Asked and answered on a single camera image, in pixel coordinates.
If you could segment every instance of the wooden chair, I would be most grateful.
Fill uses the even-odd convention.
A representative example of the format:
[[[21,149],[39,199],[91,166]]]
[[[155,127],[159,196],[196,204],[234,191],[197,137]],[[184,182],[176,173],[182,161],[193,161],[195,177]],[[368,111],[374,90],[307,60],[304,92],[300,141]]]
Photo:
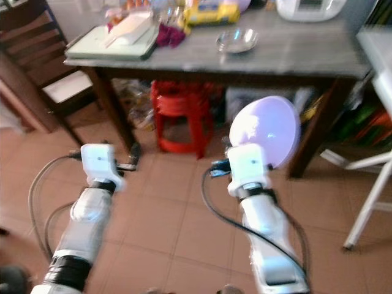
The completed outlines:
[[[82,145],[66,116],[96,97],[88,76],[63,64],[67,40],[47,2],[28,0],[0,11],[0,32],[0,50],[37,86],[47,111]]]

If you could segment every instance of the white chair leg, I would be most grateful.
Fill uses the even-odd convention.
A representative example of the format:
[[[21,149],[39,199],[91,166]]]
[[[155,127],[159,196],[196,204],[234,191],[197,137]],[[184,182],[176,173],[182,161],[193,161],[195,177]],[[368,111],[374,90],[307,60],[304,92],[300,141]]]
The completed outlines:
[[[386,182],[388,181],[391,172],[392,172],[392,160],[388,161],[383,166],[379,174],[379,177],[375,181],[372,190],[369,193],[369,196],[367,196],[367,199],[364,205],[362,206],[361,212],[358,215],[355,224],[351,229],[349,237],[346,239],[344,243],[344,247],[346,249],[351,250],[353,246],[356,244],[356,242],[358,241],[358,238],[360,237],[366,223],[368,222],[370,215],[374,209],[374,205],[376,204],[377,199],[379,198]]]

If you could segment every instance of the wooden table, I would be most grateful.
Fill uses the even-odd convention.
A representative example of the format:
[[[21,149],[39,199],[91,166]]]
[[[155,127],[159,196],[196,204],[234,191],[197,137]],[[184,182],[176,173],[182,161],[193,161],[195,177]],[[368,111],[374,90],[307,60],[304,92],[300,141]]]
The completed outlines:
[[[257,46],[238,55],[218,53],[217,36],[236,26],[256,30]],[[256,88],[316,86],[325,92],[324,98],[288,168],[289,177],[301,177],[369,65],[340,19],[292,23],[276,12],[249,10],[236,26],[194,28],[179,47],[158,48],[145,61],[67,58],[65,63],[80,66],[89,75],[129,151],[137,140],[110,83],[112,78],[211,81]]]

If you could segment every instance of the chair seat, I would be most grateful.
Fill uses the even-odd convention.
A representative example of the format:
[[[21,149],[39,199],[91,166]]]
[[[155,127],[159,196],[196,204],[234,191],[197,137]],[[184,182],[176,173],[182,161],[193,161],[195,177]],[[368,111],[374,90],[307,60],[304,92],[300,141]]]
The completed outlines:
[[[43,90],[56,103],[61,103],[91,86],[92,83],[89,77],[84,72],[78,70],[53,84],[44,87]]]

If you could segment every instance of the tiled floor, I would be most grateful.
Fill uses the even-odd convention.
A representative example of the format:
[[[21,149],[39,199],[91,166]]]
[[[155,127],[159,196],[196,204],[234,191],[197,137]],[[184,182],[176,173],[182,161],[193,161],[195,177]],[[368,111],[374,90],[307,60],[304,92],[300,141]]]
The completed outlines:
[[[84,117],[78,128],[87,141],[106,138],[126,154],[105,115]],[[200,198],[200,176],[222,157],[217,131],[206,158],[159,153],[153,132],[137,132],[145,151],[140,169],[126,175],[127,189],[115,197],[113,218],[87,293],[138,294],[160,287],[177,294],[213,294],[226,283],[256,293],[249,266],[249,243],[242,232],[216,219]],[[24,265],[39,283],[47,263],[31,232],[27,194],[34,175],[50,159],[75,147],[59,130],[25,137],[1,130],[0,224],[12,234],[0,239],[0,262]],[[374,175],[339,170],[320,158],[301,180],[287,181],[284,171],[271,174],[282,205],[304,226],[312,249],[312,284],[317,294],[392,293],[392,214],[374,213],[357,251],[341,246],[369,192]],[[43,217],[75,200],[85,182],[80,163],[66,162],[42,188]],[[228,215],[239,217],[226,190],[227,180],[212,183],[211,194]],[[67,215],[53,229],[53,243]]]

